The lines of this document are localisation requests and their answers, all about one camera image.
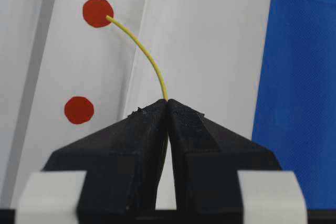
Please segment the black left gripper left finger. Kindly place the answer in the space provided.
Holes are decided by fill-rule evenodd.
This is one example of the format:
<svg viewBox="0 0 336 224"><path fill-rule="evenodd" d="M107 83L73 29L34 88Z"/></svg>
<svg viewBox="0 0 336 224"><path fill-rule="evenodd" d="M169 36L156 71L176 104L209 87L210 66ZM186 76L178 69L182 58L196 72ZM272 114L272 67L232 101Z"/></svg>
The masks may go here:
<svg viewBox="0 0 336 224"><path fill-rule="evenodd" d="M131 214L155 209L167 147L166 101L52 152L45 171L86 171L78 211Z"/></svg>

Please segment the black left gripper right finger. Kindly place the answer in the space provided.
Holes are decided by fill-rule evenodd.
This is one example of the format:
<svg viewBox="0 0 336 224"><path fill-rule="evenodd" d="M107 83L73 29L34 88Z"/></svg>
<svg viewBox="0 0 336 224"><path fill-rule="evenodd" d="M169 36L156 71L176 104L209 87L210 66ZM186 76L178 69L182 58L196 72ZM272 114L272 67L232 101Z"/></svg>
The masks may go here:
<svg viewBox="0 0 336 224"><path fill-rule="evenodd" d="M242 213L238 170L281 170L274 153L170 99L167 102L177 209Z"/></svg>

